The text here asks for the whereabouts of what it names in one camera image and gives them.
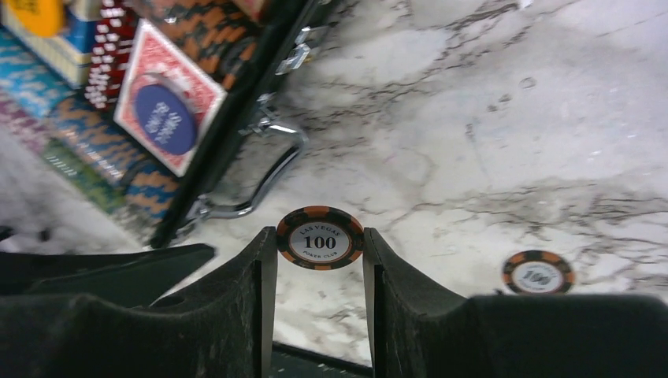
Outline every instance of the water droplet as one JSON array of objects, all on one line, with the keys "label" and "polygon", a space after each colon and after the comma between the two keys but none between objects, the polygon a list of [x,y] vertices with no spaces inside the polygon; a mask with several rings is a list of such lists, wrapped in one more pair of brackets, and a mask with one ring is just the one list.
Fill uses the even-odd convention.
[{"label": "water droplet", "polygon": [[527,77],[527,78],[524,78],[520,81],[520,88],[522,88],[522,89],[533,88],[533,87],[536,86],[536,83],[537,83],[536,79],[534,79],[532,77]]}]

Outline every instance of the chip center label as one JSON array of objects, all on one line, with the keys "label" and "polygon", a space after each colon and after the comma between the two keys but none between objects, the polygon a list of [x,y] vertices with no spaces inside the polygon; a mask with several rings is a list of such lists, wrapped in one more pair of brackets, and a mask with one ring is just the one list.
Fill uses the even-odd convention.
[{"label": "chip center label", "polygon": [[289,239],[290,248],[312,262],[335,261],[352,247],[351,237],[328,222],[310,222],[297,227]]},{"label": "chip center label", "polygon": [[523,291],[538,294],[559,289],[564,276],[553,265],[541,261],[529,261],[513,271],[512,280]]}]

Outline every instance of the metal handle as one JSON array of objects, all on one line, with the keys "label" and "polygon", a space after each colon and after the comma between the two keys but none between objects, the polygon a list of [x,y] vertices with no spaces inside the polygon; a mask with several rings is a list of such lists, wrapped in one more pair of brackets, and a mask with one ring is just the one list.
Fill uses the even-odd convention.
[{"label": "metal handle", "polygon": [[216,205],[210,204],[209,217],[218,219],[231,219],[246,216],[258,208],[260,202],[265,199],[269,190],[276,185],[279,178],[304,154],[309,138],[306,133],[297,126],[286,124],[279,120],[263,118],[259,127],[262,134],[285,136],[293,140],[292,146],[274,163],[250,199],[239,205]]}]

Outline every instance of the brown poker chip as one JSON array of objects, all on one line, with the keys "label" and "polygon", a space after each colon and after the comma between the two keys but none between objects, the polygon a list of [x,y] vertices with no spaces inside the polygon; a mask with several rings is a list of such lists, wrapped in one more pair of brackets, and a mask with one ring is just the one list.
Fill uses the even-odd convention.
[{"label": "brown poker chip", "polygon": [[503,282],[517,294],[565,294],[575,284],[575,274],[561,256],[544,250],[527,250],[506,260]]},{"label": "brown poker chip", "polygon": [[276,229],[278,250],[306,269],[333,270],[362,256],[364,228],[340,209],[308,206],[285,216]]}]

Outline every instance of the purple poker chip stack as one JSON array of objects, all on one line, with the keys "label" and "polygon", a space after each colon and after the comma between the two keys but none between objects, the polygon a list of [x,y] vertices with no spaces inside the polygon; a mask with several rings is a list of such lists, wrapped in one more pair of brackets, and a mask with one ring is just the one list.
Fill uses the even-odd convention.
[{"label": "purple poker chip stack", "polygon": [[45,124],[29,116],[7,93],[0,91],[0,124],[30,151],[41,154],[48,140]]}]

